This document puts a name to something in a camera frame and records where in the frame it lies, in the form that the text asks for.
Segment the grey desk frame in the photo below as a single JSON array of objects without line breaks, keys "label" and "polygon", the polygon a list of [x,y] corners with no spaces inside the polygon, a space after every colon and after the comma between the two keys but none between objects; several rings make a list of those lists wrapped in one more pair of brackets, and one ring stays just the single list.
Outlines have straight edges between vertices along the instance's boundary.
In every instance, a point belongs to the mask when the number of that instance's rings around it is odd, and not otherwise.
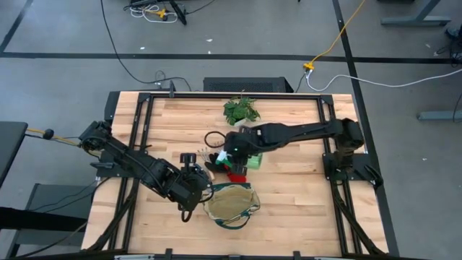
[{"label": "grey desk frame", "polygon": [[[96,183],[86,186],[66,186],[36,183],[26,203],[25,211],[60,215],[64,217],[82,218],[86,220],[90,214],[91,194]],[[68,230],[19,229],[15,232],[6,257],[23,254],[26,246],[35,250],[48,246],[71,234],[75,227]]]}]

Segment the grey desk leg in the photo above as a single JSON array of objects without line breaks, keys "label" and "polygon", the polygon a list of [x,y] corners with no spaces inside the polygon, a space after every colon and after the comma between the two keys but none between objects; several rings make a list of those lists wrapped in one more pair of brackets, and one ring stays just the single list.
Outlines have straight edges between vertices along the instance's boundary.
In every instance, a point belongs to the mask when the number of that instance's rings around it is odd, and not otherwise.
[{"label": "grey desk leg", "polygon": [[432,16],[430,12],[440,3],[441,0],[427,0],[427,3],[413,16],[408,17],[384,17],[380,20],[385,26],[428,26],[444,27],[452,21],[447,16]]}]

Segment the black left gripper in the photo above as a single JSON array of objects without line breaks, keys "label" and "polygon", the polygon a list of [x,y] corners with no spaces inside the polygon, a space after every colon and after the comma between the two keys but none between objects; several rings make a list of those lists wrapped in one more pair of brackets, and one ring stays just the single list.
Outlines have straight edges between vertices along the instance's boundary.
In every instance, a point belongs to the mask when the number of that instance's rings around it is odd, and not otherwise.
[{"label": "black left gripper", "polygon": [[186,190],[178,197],[178,209],[192,212],[200,203],[207,202],[213,196],[212,180],[207,171],[196,162],[195,153],[181,153],[180,186]]}]

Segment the black stand leg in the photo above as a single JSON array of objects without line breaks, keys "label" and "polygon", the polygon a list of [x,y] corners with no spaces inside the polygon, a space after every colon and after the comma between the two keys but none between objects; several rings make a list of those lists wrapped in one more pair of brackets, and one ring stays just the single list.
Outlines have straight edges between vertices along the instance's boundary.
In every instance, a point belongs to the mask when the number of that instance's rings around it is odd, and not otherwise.
[{"label": "black stand leg", "polygon": [[171,7],[173,8],[174,12],[177,14],[178,16],[178,19],[180,20],[180,22],[183,24],[183,25],[187,25],[187,20],[186,20],[186,15],[184,14],[184,12],[180,9],[180,7],[178,6],[178,4],[176,3],[175,0],[168,0]]}]

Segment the black red gardening glove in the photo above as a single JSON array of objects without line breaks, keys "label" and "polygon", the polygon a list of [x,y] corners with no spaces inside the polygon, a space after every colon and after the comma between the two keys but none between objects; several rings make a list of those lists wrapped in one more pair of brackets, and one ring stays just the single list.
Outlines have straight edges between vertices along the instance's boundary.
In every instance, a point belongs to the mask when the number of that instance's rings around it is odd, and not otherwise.
[{"label": "black red gardening glove", "polygon": [[245,183],[247,181],[244,173],[238,173],[226,163],[219,162],[216,164],[218,155],[218,153],[208,155],[209,160],[204,163],[208,170],[213,173],[225,173],[229,180],[233,183]]}]

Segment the green spray bottle white nozzle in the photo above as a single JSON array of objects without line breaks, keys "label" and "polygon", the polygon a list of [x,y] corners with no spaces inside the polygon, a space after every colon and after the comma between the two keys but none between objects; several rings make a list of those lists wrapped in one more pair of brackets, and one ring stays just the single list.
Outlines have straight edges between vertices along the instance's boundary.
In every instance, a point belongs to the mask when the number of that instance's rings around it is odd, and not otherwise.
[{"label": "green spray bottle white nozzle", "polygon": [[234,165],[243,166],[245,168],[250,168],[253,170],[258,170],[261,166],[262,154],[250,156],[250,157],[238,157],[237,155],[231,155],[224,150],[221,150],[215,160],[216,165],[225,164],[229,167]]}]

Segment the green potted plant white pot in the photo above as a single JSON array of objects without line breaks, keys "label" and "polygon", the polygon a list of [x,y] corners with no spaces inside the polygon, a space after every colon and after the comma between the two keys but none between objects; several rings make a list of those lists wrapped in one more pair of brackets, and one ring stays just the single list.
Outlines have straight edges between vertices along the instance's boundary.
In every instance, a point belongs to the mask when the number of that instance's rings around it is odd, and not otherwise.
[{"label": "green potted plant white pot", "polygon": [[249,97],[232,97],[224,105],[223,115],[226,122],[234,126],[238,121],[256,121],[261,117],[260,113],[253,107],[256,99]]}]

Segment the cream green canvas gardening bag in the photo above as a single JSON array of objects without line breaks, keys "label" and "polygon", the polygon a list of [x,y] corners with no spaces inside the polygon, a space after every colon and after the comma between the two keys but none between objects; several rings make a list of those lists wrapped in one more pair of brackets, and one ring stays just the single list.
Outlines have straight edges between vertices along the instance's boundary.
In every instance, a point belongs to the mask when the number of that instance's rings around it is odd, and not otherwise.
[{"label": "cream green canvas gardening bag", "polygon": [[212,188],[211,199],[203,203],[204,211],[221,228],[242,229],[261,208],[258,194],[250,183],[220,183]]}]

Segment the black computer case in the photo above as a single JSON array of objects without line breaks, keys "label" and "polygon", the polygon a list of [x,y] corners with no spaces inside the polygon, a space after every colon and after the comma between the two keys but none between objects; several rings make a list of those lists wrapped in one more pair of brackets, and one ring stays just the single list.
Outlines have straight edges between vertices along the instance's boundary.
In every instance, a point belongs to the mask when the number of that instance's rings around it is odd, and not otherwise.
[{"label": "black computer case", "polygon": [[203,84],[204,92],[294,92],[284,77],[205,77]]}]

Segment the black panel beside table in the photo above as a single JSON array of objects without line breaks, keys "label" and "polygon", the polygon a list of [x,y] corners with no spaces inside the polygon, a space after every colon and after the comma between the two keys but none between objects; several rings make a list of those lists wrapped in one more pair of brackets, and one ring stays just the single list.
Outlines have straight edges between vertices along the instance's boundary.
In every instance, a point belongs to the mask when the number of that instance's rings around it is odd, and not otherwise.
[{"label": "black panel beside table", "polygon": [[109,92],[108,98],[106,100],[104,108],[104,121],[108,122],[110,125],[113,124],[120,93],[120,91],[111,91]]}]

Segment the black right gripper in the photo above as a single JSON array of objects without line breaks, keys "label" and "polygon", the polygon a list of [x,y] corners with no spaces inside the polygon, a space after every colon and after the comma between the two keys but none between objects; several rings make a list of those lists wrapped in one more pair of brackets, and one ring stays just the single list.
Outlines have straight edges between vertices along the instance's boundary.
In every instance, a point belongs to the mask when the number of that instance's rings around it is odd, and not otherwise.
[{"label": "black right gripper", "polygon": [[[224,151],[238,157],[250,157],[261,153],[257,152],[258,132],[250,127],[241,126],[239,131],[230,131],[225,135]],[[250,168],[234,165],[232,167],[240,174],[247,175]]]}]

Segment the black side desk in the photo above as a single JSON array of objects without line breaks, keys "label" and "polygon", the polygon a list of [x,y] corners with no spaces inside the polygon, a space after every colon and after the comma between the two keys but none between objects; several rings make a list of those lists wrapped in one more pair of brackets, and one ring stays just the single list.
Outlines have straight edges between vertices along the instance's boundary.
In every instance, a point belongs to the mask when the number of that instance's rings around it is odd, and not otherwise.
[{"label": "black side desk", "polygon": [[28,124],[18,121],[0,121],[0,188],[19,151]]}]

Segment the grey desk foot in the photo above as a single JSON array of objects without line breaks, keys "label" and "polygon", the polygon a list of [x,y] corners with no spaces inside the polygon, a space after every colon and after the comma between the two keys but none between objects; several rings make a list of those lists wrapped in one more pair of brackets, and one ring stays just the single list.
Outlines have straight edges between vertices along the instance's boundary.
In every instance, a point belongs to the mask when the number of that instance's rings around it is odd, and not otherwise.
[{"label": "grey desk foot", "polygon": [[437,111],[425,111],[417,114],[417,119],[420,121],[461,121],[462,120],[462,109],[461,110],[437,110]]}]

